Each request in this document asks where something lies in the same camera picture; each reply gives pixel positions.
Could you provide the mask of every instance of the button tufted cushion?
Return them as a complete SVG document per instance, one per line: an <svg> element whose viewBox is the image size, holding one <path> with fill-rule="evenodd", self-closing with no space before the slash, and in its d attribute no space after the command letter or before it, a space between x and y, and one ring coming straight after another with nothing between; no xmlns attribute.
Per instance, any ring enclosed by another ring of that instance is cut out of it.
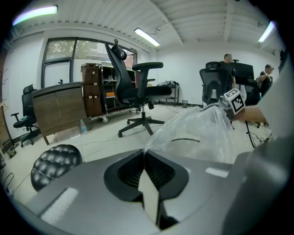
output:
<svg viewBox="0 0 294 235"><path fill-rule="evenodd" d="M36 191L41 190L52 180L59 178L82 162L83 158L79 150L72 145L58 145L43 152L35 161L31 172L33 188Z"/></svg>

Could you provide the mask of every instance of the window frame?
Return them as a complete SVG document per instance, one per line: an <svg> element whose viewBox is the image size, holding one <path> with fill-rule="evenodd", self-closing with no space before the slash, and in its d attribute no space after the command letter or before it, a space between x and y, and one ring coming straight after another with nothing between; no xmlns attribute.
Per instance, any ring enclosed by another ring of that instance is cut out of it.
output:
<svg viewBox="0 0 294 235"><path fill-rule="evenodd" d="M47 50L48 50L49 42L58 41L58 40L74 40L72 57L61 57L61 58L46 60L45 58L46 58L46 53L47 53ZM45 51L44 51L44 54L43 54L42 69L41 69L41 89L45 87L45 67L46 67L46 65L49 65L49 64L69 62L69 82L72 83L74 81L74 56L75 56L75 51L76 51L76 46L77 46L77 41L78 40L98 42L98 43L103 43L103 44L108 43L110 45L114 45L114 43L106 42L106 41L103 41L103 40L81 38L81 37L49 38L47 40L47 44L46 44ZM135 64L137 64L137 52L131 51L129 48L126 48L124 46L120 46L120 47L122 49L125 49L127 51L130 51L130 52L134 53L134 55L135 55L134 62L135 62Z"/></svg>

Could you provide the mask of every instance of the white corrugated ceiling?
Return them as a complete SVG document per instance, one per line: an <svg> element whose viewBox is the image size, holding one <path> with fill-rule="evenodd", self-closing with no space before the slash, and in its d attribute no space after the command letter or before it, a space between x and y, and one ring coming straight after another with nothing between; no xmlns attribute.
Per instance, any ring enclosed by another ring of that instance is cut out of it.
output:
<svg viewBox="0 0 294 235"><path fill-rule="evenodd" d="M26 9L58 5L55 15L40 16L19 23L14 36L27 35L42 27L47 30L75 25L87 30L112 32L142 48L154 48L134 33L139 27L166 48L187 42L232 42L263 50L280 50L275 32L263 44L258 39L269 20L247 0L39 0Z"/></svg>

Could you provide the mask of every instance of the cart wheel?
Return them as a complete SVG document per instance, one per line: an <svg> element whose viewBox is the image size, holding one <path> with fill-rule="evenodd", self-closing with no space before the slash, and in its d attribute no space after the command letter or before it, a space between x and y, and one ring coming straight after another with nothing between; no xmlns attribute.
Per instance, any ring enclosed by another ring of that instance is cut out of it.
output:
<svg viewBox="0 0 294 235"><path fill-rule="evenodd" d="M109 122L109 119L106 117L105 119L102 120L104 124L107 124Z"/></svg>

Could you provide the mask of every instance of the wooden cabinet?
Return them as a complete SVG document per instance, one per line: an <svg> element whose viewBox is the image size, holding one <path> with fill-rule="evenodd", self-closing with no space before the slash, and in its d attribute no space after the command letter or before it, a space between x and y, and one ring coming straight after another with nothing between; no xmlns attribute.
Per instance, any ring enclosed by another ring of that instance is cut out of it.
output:
<svg viewBox="0 0 294 235"><path fill-rule="evenodd" d="M87 119L82 83L56 85L34 91L33 105L43 138L79 126L81 119Z"/></svg>

